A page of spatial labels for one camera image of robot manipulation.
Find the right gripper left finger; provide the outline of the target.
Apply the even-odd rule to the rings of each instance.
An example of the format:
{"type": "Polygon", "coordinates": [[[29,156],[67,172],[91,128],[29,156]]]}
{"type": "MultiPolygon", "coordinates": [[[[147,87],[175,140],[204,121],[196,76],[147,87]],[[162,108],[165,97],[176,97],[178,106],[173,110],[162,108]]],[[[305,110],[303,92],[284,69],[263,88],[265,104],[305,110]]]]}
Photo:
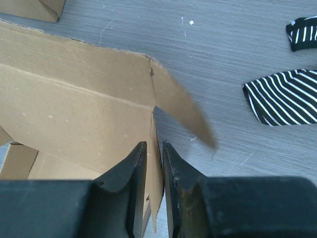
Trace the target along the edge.
{"type": "Polygon", "coordinates": [[[3,238],[139,238],[147,144],[94,180],[12,180],[0,184],[3,238]]]}

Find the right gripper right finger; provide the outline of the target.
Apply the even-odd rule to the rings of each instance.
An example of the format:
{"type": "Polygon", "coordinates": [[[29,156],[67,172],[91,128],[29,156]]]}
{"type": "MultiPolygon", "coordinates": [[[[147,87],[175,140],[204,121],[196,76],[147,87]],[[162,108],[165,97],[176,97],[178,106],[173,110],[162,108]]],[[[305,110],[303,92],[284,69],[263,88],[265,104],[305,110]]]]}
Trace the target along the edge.
{"type": "Polygon", "coordinates": [[[303,177],[208,177],[162,145],[171,238],[314,238],[317,188],[303,177]]]}

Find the brown cardboard box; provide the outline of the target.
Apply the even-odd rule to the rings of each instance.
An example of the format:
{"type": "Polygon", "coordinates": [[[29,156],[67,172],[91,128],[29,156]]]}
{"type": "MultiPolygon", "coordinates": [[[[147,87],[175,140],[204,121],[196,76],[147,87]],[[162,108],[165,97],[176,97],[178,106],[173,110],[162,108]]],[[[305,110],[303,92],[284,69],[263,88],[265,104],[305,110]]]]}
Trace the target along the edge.
{"type": "Polygon", "coordinates": [[[0,12],[46,22],[58,22],[65,0],[0,0],[0,12]]]}
{"type": "Polygon", "coordinates": [[[95,179],[145,141],[146,226],[163,194],[155,107],[216,146],[190,94],[150,56],[0,23],[1,179],[95,179]]]}

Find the folded brown cardboard box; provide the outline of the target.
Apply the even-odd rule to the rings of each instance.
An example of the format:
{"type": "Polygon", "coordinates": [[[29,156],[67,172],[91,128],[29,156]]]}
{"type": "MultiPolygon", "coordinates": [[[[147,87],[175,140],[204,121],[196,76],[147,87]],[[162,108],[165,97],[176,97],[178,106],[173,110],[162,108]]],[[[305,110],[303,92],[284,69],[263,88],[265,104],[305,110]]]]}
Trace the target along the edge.
{"type": "Polygon", "coordinates": [[[58,22],[65,0],[0,0],[0,12],[46,22],[58,22]]]}

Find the striped black white cloth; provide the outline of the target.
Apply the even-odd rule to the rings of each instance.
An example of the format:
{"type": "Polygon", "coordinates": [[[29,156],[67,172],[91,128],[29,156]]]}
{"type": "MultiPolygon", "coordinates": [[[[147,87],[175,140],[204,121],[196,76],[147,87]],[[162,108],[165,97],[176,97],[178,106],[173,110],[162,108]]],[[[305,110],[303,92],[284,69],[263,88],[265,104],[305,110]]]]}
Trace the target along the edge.
{"type": "MultiPolygon", "coordinates": [[[[293,52],[317,47],[316,16],[301,17],[286,26],[293,52]]],[[[242,87],[257,120],[269,126],[317,122],[317,72],[295,69],[250,81],[242,87]]]]}

